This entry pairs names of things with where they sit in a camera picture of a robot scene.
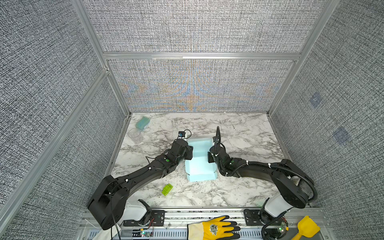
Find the marble table surface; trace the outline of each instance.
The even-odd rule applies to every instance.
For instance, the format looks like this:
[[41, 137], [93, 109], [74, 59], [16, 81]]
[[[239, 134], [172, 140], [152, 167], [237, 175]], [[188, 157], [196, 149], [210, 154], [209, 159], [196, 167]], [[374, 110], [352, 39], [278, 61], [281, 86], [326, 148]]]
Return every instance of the marble table surface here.
[[[140, 144], [128, 137], [130, 129], [142, 116], [151, 122]], [[194, 136], [213, 137], [220, 126], [222, 143], [231, 157], [249, 161], [279, 162], [283, 153], [266, 114], [261, 113], [134, 113], [124, 137], [113, 177], [134, 172], [148, 164], [145, 156], [155, 157], [170, 148], [178, 131], [189, 129]], [[161, 191], [173, 185], [167, 196]], [[143, 199], [151, 207], [260, 207], [267, 197], [278, 193], [274, 184], [253, 178], [224, 177], [216, 180], [189, 182], [185, 160], [177, 169], [134, 193], [129, 200]]]

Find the transparent container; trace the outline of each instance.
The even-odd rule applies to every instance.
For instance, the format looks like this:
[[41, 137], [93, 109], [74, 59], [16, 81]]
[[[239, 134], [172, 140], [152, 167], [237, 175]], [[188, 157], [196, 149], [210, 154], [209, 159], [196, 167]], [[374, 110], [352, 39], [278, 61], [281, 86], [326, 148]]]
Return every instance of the transparent container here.
[[128, 137], [130, 137], [135, 144], [139, 144], [143, 141], [143, 134], [138, 128], [132, 128], [128, 132]]

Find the yellow scoop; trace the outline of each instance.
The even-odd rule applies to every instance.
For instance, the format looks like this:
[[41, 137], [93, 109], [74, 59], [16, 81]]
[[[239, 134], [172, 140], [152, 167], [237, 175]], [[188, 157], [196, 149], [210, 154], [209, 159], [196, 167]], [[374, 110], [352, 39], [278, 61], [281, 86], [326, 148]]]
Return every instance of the yellow scoop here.
[[292, 240], [299, 240], [302, 236], [313, 237], [320, 231], [320, 227], [309, 216], [305, 216], [298, 224], [299, 233]]

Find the yellow glove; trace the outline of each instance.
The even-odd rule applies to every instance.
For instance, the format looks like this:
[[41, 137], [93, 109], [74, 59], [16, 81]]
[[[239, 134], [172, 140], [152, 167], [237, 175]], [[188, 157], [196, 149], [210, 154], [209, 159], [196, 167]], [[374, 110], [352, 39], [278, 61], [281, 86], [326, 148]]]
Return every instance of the yellow glove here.
[[239, 239], [238, 233], [233, 231], [240, 231], [237, 227], [237, 222], [223, 221], [228, 219], [229, 216], [221, 216], [209, 221], [188, 224], [188, 240], [231, 240]]

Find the yellow scoop handle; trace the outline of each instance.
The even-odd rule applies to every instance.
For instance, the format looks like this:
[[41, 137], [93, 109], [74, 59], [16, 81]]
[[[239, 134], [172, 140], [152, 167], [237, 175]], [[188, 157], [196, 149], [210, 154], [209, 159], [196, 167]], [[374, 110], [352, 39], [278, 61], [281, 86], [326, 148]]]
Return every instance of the yellow scoop handle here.
[[296, 236], [293, 237], [292, 240], [299, 240], [302, 237], [300, 233], [297, 233]]

